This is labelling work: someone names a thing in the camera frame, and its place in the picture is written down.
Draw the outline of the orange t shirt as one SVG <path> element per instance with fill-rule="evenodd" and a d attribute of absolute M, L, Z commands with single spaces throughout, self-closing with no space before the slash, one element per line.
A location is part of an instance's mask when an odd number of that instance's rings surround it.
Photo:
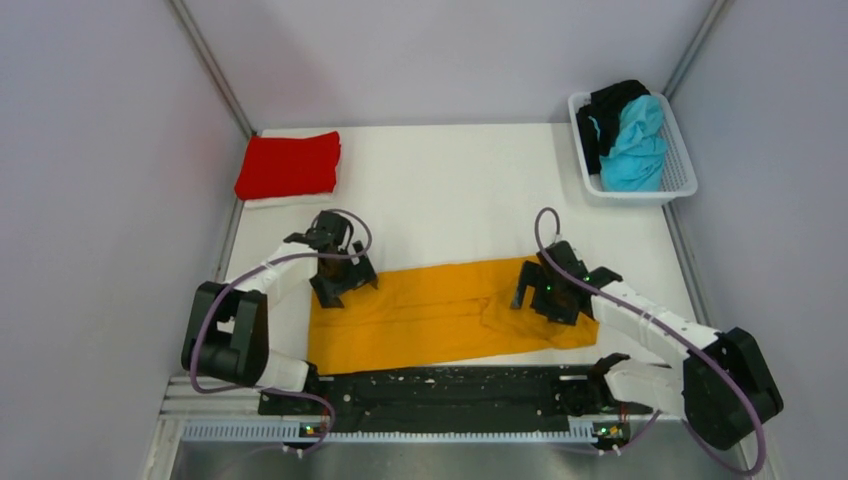
<path fill-rule="evenodd" d="M 511 302 L 525 258 L 384 272 L 376 288 L 311 307 L 307 359 L 322 374 L 454 362 L 549 348 L 590 347 L 599 325 L 548 321 Z"/>

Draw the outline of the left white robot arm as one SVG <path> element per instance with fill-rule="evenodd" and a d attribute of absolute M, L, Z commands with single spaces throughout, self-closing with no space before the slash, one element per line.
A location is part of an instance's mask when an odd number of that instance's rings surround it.
<path fill-rule="evenodd" d="M 339 208 L 320 211 L 303 232 L 284 238 L 275 252 L 255 267 L 225 281 L 207 281 L 196 290 L 181 352 L 192 388 L 211 388 L 203 376 L 222 381 L 219 392 L 249 388 L 281 392 L 297 413 L 319 404 L 320 386 L 313 366 L 272 349 L 271 311 L 292 291 L 309 285 L 322 309 L 341 309 L 344 294 L 378 286 L 368 257 L 369 226 Z"/>

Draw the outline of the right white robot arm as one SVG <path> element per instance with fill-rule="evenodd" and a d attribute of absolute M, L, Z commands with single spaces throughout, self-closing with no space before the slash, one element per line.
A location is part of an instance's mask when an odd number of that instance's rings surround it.
<path fill-rule="evenodd" d="M 636 403 L 683 420 L 695 436 L 726 451 L 784 409 L 782 395 L 755 338 L 687 320 L 641 295 L 607 267 L 587 269 L 560 240 L 525 261 L 511 306 L 530 308 L 551 324 L 586 316 L 660 358 L 651 364 L 610 354 L 591 369 L 589 404 L 612 412 Z"/>

